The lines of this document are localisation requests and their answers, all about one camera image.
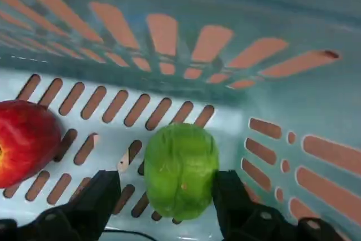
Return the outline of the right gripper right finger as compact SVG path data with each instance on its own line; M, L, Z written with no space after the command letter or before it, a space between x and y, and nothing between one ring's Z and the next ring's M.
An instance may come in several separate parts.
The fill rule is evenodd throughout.
M217 171L212 198L223 240L351 240L351 236L315 216L296 224L276 208L253 201L234 170Z

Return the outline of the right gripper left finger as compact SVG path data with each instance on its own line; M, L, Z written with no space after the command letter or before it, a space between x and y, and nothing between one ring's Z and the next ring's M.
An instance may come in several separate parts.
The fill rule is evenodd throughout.
M1 240L98 240L121 196L118 171L100 170L67 204L40 213L18 226L1 220Z

